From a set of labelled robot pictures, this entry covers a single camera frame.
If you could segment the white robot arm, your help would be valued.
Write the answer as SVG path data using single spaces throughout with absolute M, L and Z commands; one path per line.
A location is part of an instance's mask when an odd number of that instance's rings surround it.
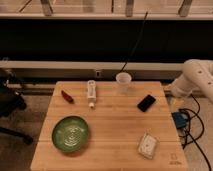
M 185 61 L 182 74 L 171 83 L 171 93 L 178 98 L 188 97 L 196 87 L 213 103 L 213 60 Z

